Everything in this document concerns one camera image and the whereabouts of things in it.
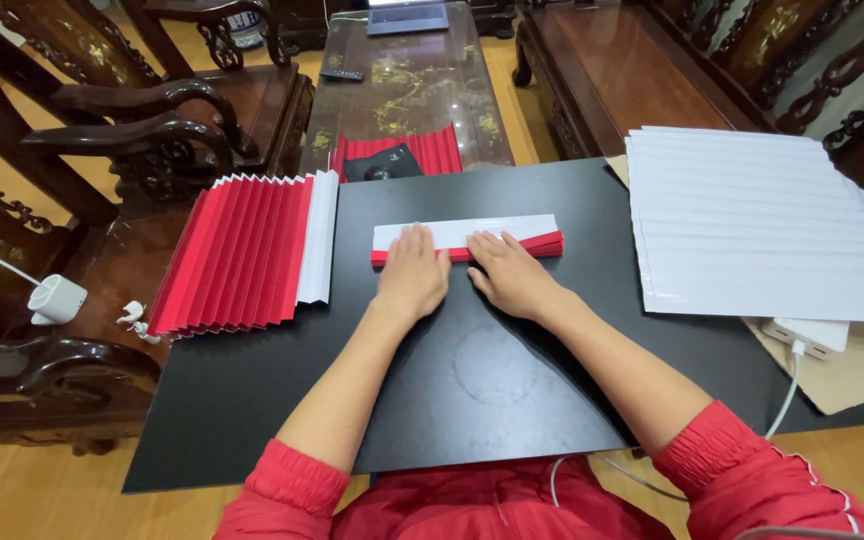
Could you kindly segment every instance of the circular mark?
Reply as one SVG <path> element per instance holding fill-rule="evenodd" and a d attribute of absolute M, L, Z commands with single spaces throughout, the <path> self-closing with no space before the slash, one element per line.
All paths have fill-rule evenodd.
<path fill-rule="evenodd" d="M 469 332 L 452 357 L 455 379 L 480 404 L 505 406 L 525 399 L 536 385 L 539 362 L 502 326 Z"/>

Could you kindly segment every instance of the stack of white paper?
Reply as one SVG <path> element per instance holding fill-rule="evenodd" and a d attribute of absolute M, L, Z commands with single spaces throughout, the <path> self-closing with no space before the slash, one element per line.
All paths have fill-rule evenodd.
<path fill-rule="evenodd" d="M 335 171 L 316 171 L 305 230 L 305 249 L 298 274 L 296 304 L 329 301 L 335 209 L 338 200 L 339 174 Z"/>
<path fill-rule="evenodd" d="M 864 191 L 814 140 L 626 138 L 646 312 L 864 321 Z"/>

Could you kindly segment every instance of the black mat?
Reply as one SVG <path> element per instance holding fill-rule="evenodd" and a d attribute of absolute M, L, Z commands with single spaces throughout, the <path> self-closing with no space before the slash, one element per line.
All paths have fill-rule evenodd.
<path fill-rule="evenodd" d="M 542 262 L 557 280 L 757 432 L 767 429 L 788 376 L 736 318 L 644 314 L 628 192 L 604 159 L 572 160 L 342 185 L 330 305 L 302 306 L 278 328 L 176 342 L 123 491 L 244 482 L 373 298 L 373 227 L 538 214 L 554 214 L 564 234 L 564 255 Z M 465 270 L 454 265 L 441 309 L 396 354 L 355 472 L 635 446 L 571 354 L 490 308 Z M 799 394 L 782 430 L 859 424 L 864 404 L 826 417 Z"/>

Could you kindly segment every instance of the person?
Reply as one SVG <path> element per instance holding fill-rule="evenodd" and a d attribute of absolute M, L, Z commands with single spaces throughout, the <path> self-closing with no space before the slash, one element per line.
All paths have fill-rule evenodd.
<path fill-rule="evenodd" d="M 545 327 L 602 388 L 655 469 L 688 498 L 694 540 L 758 526 L 864 534 L 864 510 L 809 461 L 756 436 L 720 401 L 599 318 L 507 232 L 475 232 L 474 287 Z M 449 288 L 448 250 L 406 227 L 342 352 L 295 407 L 222 513 L 214 540 L 510 538 L 672 540 L 661 522 L 602 489 L 585 456 L 388 472 L 333 517 L 379 387 L 402 338 Z"/>

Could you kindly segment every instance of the right hand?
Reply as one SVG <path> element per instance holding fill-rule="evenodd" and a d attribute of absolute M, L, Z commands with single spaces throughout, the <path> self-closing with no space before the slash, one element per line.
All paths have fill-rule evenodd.
<path fill-rule="evenodd" d="M 465 244 L 488 273 L 486 276 L 469 266 L 468 276 L 476 289 L 505 313 L 543 324 L 543 319 L 554 314 L 556 306 L 570 294 L 505 230 L 501 240 L 491 232 L 476 230 L 465 237 Z"/>

